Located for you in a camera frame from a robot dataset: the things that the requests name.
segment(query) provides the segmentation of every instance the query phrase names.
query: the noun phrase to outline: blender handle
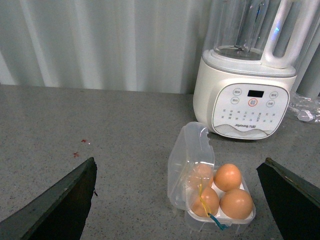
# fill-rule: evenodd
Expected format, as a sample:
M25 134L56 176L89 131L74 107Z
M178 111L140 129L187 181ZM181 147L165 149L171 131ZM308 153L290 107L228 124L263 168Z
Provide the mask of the blender handle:
M276 57L274 56L273 51L275 50L281 29L289 13L292 2L293 0L282 0L280 3L261 57L261 64L264 66L284 69L291 66L296 61L318 9L320 0L301 0L301 9L286 51L282 57Z

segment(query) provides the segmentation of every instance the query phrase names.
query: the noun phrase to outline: red button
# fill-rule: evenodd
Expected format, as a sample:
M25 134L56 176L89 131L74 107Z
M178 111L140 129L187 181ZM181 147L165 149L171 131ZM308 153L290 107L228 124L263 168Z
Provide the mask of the red button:
M248 104L250 107L254 107L255 105L258 104L258 100L255 99L255 98L251 98L249 101L248 101Z

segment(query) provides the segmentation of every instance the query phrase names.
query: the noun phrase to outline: plastic bag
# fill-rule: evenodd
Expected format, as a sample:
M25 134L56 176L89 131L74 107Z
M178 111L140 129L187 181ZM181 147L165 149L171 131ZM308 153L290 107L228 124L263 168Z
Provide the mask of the plastic bag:
M320 123L320 97L311 99L304 97L294 91L290 92L290 103L287 109L289 118L308 122L311 124Z

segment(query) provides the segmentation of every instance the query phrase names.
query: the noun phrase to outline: white curtain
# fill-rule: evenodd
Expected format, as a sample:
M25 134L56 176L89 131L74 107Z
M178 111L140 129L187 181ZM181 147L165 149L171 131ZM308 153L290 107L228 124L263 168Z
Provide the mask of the white curtain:
M0 83L194 91L211 0L1 0Z

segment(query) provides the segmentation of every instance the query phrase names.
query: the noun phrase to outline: granite countertop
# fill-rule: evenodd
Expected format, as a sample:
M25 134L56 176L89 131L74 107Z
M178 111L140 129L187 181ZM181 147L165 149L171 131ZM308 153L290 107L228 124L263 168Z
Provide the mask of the granite countertop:
M82 240L282 239L256 168L270 157L320 187L320 125L285 117L257 141L210 133L216 164L242 171L256 217L240 235L196 232L167 197L168 158L181 128L196 121L192 102L188 94L0 85L0 221L94 157L98 196Z

